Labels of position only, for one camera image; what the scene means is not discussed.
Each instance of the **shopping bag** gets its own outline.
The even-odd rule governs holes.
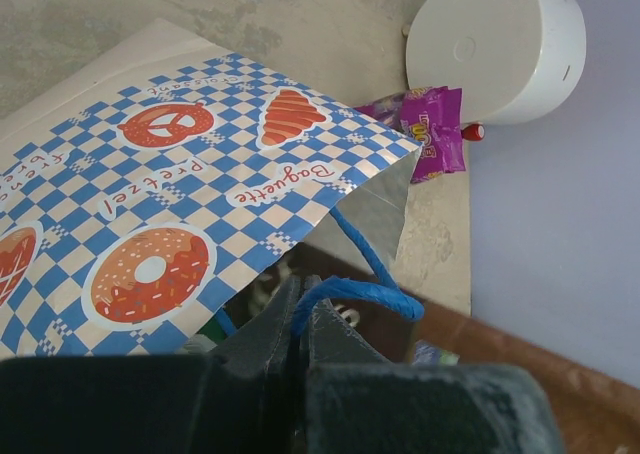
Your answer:
[[[362,186],[391,259],[419,147],[168,23],[8,118],[2,143],[0,357],[175,352]]]

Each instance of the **black object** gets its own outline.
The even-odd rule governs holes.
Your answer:
[[[293,309],[317,282],[291,278],[208,355],[0,363],[0,451],[565,452],[521,369],[391,364],[328,301],[292,340]]]

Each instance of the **floor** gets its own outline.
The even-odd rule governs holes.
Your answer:
[[[358,105],[405,88],[401,27],[424,0],[0,0],[0,118],[157,17]],[[394,274],[470,310],[467,174],[410,190]]]

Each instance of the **container lid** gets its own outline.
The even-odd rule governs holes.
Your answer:
[[[409,86],[461,87],[461,122],[482,121],[524,90],[541,48],[539,0],[427,0],[407,40]]]

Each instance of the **checkered pattern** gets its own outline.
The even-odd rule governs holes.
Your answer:
[[[234,84],[197,80],[238,76]],[[191,81],[188,87],[146,90]],[[300,142],[261,152],[258,123],[266,99],[292,86],[330,113],[331,119]],[[213,133],[166,150],[135,150],[116,137],[117,126],[162,102],[200,102],[215,112]],[[104,100],[34,133],[15,153],[16,163],[41,149],[69,152],[64,166],[45,169],[6,204],[0,232],[39,221],[41,249],[26,275],[0,307],[0,356],[13,354],[127,354],[174,352],[274,257],[301,241],[351,190],[417,149],[382,124],[238,54],[181,67],[137,86],[104,94]],[[109,222],[98,203],[136,180],[197,156],[208,168],[142,193]],[[308,181],[258,207],[234,208],[225,194],[270,179],[278,164],[328,162],[342,172],[335,182]],[[194,302],[144,329],[111,331],[89,320],[80,295],[96,257],[145,225],[184,222],[217,246],[213,278]]]

